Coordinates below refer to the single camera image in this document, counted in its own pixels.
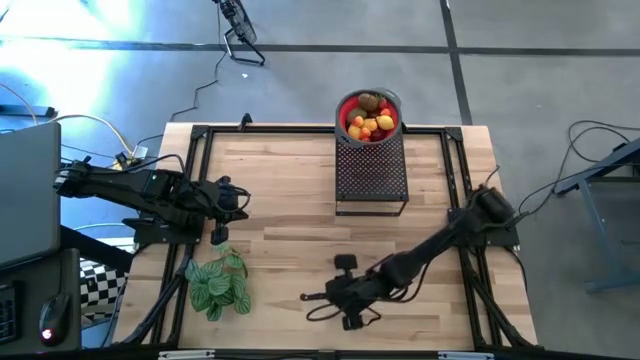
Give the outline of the dark side desk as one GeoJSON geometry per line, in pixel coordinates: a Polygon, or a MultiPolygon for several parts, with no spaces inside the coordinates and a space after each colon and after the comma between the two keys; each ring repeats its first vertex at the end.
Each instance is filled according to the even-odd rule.
{"type": "Polygon", "coordinates": [[[0,269],[0,284],[20,285],[21,334],[16,341],[0,345],[0,358],[41,353],[59,354],[81,348],[80,260],[84,258],[126,272],[133,255],[65,226],[60,228],[60,246],[45,256],[0,269]],[[52,296],[70,296],[69,327],[63,342],[47,347],[39,338],[42,305],[52,296]]]}

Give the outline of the blue grey table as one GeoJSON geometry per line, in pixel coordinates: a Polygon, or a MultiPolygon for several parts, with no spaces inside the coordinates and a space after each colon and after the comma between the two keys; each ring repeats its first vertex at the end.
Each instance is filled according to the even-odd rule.
{"type": "Polygon", "coordinates": [[[585,283],[597,293],[640,285],[640,138],[559,181],[553,194],[577,190],[594,225],[606,273],[585,283]]]}

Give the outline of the black white checkerboard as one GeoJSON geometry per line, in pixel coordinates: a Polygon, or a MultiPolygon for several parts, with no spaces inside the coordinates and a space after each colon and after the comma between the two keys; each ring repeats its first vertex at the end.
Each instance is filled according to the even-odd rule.
{"type": "Polygon", "coordinates": [[[108,318],[128,273],[90,260],[80,262],[81,314],[89,321],[108,318]]]}

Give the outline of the black floor fan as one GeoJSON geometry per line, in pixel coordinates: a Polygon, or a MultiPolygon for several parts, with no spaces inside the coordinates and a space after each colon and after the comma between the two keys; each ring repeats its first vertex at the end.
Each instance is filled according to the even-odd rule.
{"type": "Polygon", "coordinates": [[[241,0],[212,0],[220,13],[228,21],[230,29],[224,33],[224,45],[228,56],[240,63],[264,66],[266,58],[255,47],[257,35],[253,24],[246,12],[241,0]],[[242,45],[249,48],[257,56],[258,60],[237,57],[231,47],[231,37],[234,36],[242,45]]]}

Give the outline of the black computer mouse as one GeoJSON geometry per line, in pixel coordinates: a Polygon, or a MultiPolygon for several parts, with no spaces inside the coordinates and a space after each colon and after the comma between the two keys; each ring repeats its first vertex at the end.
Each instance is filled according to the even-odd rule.
{"type": "Polygon", "coordinates": [[[47,347],[64,341],[69,327],[70,296],[58,293],[50,297],[41,307],[38,321],[39,338],[47,347]]]}

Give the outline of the white label strip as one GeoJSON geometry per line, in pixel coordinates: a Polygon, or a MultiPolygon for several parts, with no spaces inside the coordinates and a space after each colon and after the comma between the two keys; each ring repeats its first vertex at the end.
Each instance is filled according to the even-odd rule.
{"type": "Polygon", "coordinates": [[[215,359],[214,350],[174,350],[162,351],[158,354],[157,360],[209,360],[215,359]]]}
{"type": "Polygon", "coordinates": [[[492,353],[463,352],[463,351],[440,351],[438,360],[495,360],[492,353]]]}

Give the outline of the black floor bar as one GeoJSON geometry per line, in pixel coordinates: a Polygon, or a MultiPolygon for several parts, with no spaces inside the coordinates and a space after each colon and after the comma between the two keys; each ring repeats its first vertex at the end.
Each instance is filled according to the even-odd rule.
{"type": "Polygon", "coordinates": [[[53,118],[57,111],[53,107],[36,106],[29,109],[25,105],[0,104],[0,116],[23,116],[36,118],[53,118]]]}

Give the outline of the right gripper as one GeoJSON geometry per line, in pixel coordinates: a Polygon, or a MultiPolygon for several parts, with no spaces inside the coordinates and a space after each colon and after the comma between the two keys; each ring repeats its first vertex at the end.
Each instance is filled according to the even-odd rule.
{"type": "Polygon", "coordinates": [[[385,260],[383,258],[372,265],[363,275],[355,276],[353,270],[358,264],[354,254],[334,257],[335,268],[344,273],[325,284],[326,299],[343,313],[344,330],[359,330],[382,318],[371,305],[380,298],[379,291],[384,289],[376,278],[376,268],[385,260]]]}

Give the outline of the dark keypad device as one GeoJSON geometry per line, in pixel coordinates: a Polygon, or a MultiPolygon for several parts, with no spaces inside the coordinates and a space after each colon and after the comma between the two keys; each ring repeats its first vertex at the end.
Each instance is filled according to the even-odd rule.
{"type": "Polygon", "coordinates": [[[21,334],[20,285],[0,284],[0,345],[16,341],[21,334]]]}

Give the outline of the green striped artificial plant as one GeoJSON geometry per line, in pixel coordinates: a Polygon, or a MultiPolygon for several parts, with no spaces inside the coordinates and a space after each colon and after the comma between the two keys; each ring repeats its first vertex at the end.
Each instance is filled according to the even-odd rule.
{"type": "Polygon", "coordinates": [[[248,267],[240,252],[227,244],[214,245],[218,257],[203,265],[190,260],[185,269],[189,299],[196,312],[205,312],[209,322],[219,321],[226,308],[236,314],[251,312],[248,267]]]}

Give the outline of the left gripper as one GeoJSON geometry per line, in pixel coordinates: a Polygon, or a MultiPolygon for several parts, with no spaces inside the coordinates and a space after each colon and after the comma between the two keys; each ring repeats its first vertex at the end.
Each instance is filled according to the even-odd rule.
{"type": "Polygon", "coordinates": [[[231,177],[227,175],[215,182],[200,182],[199,191],[207,203],[207,217],[215,222],[214,230],[211,232],[211,244],[221,245],[229,238],[228,223],[249,218],[243,211],[249,205],[250,192],[234,185],[231,177]]]}

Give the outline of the black perforated metal shelf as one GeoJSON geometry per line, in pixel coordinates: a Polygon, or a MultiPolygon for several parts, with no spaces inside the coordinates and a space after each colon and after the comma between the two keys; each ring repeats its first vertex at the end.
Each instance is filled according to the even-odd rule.
{"type": "Polygon", "coordinates": [[[358,148],[336,141],[336,216],[399,217],[408,202],[401,134],[358,148]]]}

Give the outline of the grey laptop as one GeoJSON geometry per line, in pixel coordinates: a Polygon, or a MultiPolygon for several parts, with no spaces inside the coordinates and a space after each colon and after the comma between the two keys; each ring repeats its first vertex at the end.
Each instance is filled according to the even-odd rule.
{"type": "Polygon", "coordinates": [[[0,269],[59,248],[60,150],[57,123],[0,135],[0,269]]]}

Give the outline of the red collapsible bowl grey rim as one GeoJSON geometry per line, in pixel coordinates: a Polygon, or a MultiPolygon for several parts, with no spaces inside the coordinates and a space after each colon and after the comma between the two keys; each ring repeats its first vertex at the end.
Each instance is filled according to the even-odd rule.
{"type": "Polygon", "coordinates": [[[400,109],[401,101],[399,97],[386,88],[374,88],[374,89],[365,89],[365,90],[356,90],[347,94],[337,105],[335,111],[335,137],[340,142],[352,148],[360,148],[364,146],[374,146],[377,144],[381,144],[395,136],[399,130],[402,129],[402,114],[400,109]],[[373,142],[365,142],[361,140],[356,140],[352,138],[348,134],[348,114],[357,108],[359,105],[359,96],[362,94],[371,94],[376,96],[381,96],[385,98],[389,103],[389,109],[391,113],[391,118],[394,123],[394,127],[391,130],[387,131],[387,134],[379,141],[373,142]]]}

